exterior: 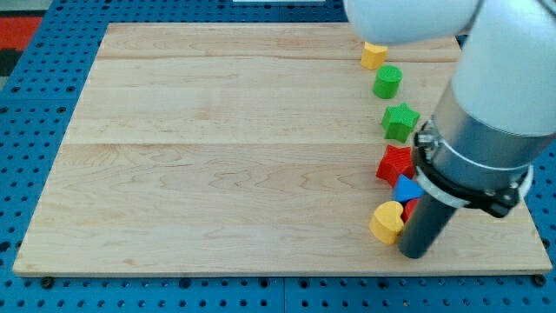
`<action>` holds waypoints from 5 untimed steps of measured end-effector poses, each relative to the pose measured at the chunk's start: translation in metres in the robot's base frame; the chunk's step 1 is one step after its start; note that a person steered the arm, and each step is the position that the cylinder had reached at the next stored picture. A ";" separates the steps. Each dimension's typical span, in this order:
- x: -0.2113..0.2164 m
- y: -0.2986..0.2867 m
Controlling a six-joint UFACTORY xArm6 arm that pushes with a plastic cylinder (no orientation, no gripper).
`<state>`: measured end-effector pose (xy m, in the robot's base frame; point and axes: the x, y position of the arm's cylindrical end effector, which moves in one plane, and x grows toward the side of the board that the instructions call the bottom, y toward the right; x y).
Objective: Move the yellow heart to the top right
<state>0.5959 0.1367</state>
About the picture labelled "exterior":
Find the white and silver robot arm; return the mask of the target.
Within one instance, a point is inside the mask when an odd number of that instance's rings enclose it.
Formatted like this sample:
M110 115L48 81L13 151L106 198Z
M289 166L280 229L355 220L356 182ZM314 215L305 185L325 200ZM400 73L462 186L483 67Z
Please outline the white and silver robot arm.
M500 190L555 136L555 4L540 0L346 0L357 34L393 46L466 34L434 113L434 168L472 190Z

